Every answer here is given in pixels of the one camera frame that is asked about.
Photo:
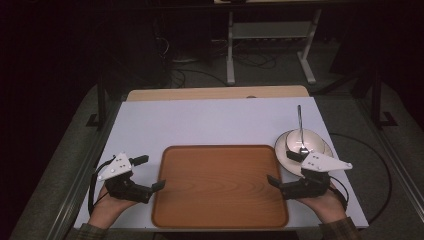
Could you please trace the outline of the metal spoon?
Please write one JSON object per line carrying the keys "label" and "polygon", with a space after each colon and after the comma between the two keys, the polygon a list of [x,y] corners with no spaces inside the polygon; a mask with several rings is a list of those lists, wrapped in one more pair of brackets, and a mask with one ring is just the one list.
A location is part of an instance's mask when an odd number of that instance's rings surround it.
{"label": "metal spoon", "polygon": [[303,121],[302,121],[302,107],[300,105],[297,106],[297,116],[298,116],[298,124],[299,124],[299,135],[300,135],[300,149],[299,153],[302,156],[306,156],[309,154],[309,150],[305,146],[304,143],[304,130],[303,130]]}

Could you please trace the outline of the black metal stand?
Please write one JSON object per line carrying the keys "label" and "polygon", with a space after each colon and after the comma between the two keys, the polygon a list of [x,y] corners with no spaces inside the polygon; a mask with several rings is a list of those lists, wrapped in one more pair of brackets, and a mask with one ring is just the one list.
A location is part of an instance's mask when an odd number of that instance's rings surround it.
{"label": "black metal stand", "polygon": [[91,114],[86,126],[101,129],[106,121],[106,91],[104,87],[103,71],[97,73],[97,113]]}
{"label": "black metal stand", "polygon": [[378,129],[397,126],[390,112],[381,110],[382,79],[376,67],[372,70],[371,120]]}

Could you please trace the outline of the brown wooden tray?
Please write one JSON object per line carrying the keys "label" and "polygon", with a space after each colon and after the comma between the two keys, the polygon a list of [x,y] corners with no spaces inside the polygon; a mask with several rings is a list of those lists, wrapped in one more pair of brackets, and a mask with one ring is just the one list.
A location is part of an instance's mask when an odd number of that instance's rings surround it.
{"label": "brown wooden tray", "polygon": [[281,178],[268,145],[171,146],[162,155],[152,222],[164,229],[282,229],[286,201],[268,183]]}

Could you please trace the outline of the white table mat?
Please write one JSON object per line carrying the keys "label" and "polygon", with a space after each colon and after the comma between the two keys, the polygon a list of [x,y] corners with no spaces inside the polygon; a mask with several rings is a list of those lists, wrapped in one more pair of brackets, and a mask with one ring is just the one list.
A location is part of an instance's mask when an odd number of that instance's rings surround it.
{"label": "white table mat", "polygon": [[[124,102],[114,121],[100,162],[125,152],[128,157],[149,155],[135,167],[133,181],[157,181],[163,151],[174,145],[269,145],[283,132],[298,127],[297,105],[303,126],[319,134],[337,156],[321,113],[312,97]],[[343,171],[331,172],[349,191],[347,214],[359,228],[368,227],[361,206]],[[126,210],[110,230],[159,230],[151,221],[153,201]],[[315,227],[319,220],[306,206],[288,202],[287,230]]]}

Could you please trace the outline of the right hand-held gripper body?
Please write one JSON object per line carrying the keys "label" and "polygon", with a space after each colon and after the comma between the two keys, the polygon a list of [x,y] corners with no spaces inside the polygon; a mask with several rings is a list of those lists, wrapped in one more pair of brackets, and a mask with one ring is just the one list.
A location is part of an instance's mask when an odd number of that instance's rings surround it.
{"label": "right hand-held gripper body", "polygon": [[330,187],[330,171],[350,170],[353,165],[348,162],[311,152],[303,157],[302,177],[296,182],[282,183],[281,191],[285,199],[314,198],[324,195]]}

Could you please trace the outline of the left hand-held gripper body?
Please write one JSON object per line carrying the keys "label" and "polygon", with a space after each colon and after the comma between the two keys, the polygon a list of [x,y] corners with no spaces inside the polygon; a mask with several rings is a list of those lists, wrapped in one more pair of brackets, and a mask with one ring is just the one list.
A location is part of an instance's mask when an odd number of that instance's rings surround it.
{"label": "left hand-held gripper body", "polygon": [[153,192],[150,187],[136,184],[131,180],[133,168],[129,157],[121,152],[102,164],[96,180],[104,182],[111,197],[147,204]]}

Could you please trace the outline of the person's right hand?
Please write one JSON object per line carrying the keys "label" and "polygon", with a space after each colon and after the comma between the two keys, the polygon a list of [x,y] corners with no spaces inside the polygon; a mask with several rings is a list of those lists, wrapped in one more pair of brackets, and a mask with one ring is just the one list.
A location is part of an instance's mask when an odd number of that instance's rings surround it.
{"label": "person's right hand", "polygon": [[327,190],[322,196],[301,198],[298,199],[298,202],[308,206],[323,224],[336,222],[347,217],[337,195],[330,190]]}

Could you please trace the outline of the white metal desk frame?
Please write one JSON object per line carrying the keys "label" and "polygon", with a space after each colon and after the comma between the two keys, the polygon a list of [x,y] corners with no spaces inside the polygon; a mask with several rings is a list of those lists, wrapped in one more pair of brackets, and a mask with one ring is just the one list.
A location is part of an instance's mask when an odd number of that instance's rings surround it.
{"label": "white metal desk frame", "polygon": [[308,55],[321,13],[321,9],[315,10],[313,18],[309,21],[238,23],[233,21],[233,13],[230,12],[228,17],[226,56],[227,84],[234,85],[236,83],[233,60],[234,40],[289,38],[301,38],[305,40],[303,50],[297,52],[297,58],[307,83],[310,85],[315,84],[316,79],[308,62]]}

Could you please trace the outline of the person's left hand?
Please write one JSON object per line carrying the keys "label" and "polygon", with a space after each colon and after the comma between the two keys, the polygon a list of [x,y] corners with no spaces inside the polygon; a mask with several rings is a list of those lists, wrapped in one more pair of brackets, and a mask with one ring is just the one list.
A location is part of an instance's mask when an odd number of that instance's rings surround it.
{"label": "person's left hand", "polygon": [[88,224],[100,229],[108,229],[125,210],[134,205],[136,205],[134,201],[111,197],[106,187],[103,186]]}

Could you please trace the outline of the white round plate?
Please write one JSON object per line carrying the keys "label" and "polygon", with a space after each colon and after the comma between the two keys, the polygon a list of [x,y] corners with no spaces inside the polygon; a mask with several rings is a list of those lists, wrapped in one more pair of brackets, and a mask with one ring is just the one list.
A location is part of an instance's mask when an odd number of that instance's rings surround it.
{"label": "white round plate", "polygon": [[[285,149],[285,141],[283,140],[283,138],[286,137],[289,132],[290,131],[283,133],[277,139],[277,141],[274,145],[276,157],[277,157],[278,161],[280,162],[280,164],[286,170],[288,170],[290,173],[292,173],[294,175],[302,177],[301,164],[298,163],[298,162],[295,162],[293,160],[288,159],[287,156],[286,156],[287,150]],[[326,142],[325,142],[325,152],[322,153],[322,154],[330,156],[330,157],[333,156],[333,152],[332,152],[330,146]]]}

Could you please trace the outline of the white bowl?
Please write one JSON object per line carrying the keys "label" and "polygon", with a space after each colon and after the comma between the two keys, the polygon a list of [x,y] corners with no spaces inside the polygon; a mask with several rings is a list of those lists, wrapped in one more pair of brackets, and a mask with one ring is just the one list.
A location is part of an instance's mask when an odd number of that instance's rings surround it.
{"label": "white bowl", "polygon": [[315,132],[308,129],[295,129],[286,137],[285,149],[290,153],[305,155],[310,152],[325,152],[325,141]]}

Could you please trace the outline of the light wooden table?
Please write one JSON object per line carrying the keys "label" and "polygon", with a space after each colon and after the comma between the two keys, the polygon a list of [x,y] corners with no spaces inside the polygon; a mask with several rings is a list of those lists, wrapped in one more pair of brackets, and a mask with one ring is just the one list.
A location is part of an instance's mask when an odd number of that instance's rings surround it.
{"label": "light wooden table", "polygon": [[247,86],[133,90],[127,101],[308,97],[304,86]]}

